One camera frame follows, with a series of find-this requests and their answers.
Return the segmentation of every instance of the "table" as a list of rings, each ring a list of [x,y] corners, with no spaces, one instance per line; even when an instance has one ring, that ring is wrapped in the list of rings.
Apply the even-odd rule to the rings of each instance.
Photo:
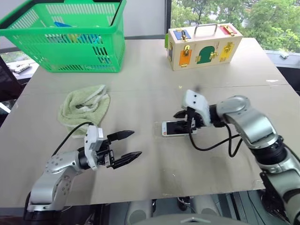
[[[100,167],[77,176],[69,205],[263,188],[260,169],[245,144],[230,158],[226,144],[199,152],[186,136],[161,136],[161,122],[173,119],[185,90],[196,85],[211,104],[236,94],[249,97],[253,107],[271,119],[286,144],[300,154],[299,96],[254,39],[241,41],[230,64],[176,72],[170,68],[163,44],[163,40],[127,40],[118,74],[51,74],[39,67],[0,129],[0,207],[23,206],[46,161],[67,135],[56,118],[67,94],[101,83],[111,96],[101,122],[105,135],[135,131],[111,145],[115,157],[139,150],[142,155],[116,170]],[[225,128],[202,128],[195,142],[209,147],[227,136]],[[82,139],[71,139],[61,150],[82,146]]]

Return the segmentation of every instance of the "towel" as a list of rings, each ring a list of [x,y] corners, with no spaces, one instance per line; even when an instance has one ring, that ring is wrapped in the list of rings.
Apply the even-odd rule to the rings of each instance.
[[[68,132],[84,122],[92,122],[97,126],[104,117],[109,102],[105,85],[72,91],[60,106],[58,121],[66,126]],[[72,137],[84,137],[87,129],[88,124],[83,125],[73,133]]]

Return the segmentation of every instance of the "yellow panel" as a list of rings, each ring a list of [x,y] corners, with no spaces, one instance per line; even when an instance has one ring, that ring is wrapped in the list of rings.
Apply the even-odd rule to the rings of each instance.
[[[234,49],[234,44],[232,42],[228,42],[227,45],[224,46],[221,55],[220,55],[220,62],[227,60],[230,57]]]

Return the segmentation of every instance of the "orange panel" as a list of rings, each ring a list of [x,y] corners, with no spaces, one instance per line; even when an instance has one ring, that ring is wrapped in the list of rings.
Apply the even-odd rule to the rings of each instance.
[[[192,55],[192,50],[189,50],[188,51],[188,55],[185,56],[184,55],[184,50],[180,52],[180,58],[179,58],[179,65],[188,65],[189,64],[189,61],[191,59],[191,55]]]

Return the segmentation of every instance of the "phone screen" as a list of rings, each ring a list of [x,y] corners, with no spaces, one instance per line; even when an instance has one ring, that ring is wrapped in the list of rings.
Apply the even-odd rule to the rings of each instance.
[[[180,130],[177,122],[167,122],[167,135],[181,135],[187,132]]]

